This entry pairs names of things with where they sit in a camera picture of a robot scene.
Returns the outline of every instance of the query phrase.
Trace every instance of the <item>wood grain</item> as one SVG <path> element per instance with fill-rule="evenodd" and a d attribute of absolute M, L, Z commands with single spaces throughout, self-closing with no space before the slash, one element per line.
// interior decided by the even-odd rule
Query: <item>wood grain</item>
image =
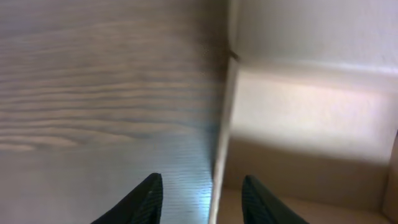
<path fill-rule="evenodd" d="M 216 133 L 226 1 L 0 0 L 0 150 Z"/>

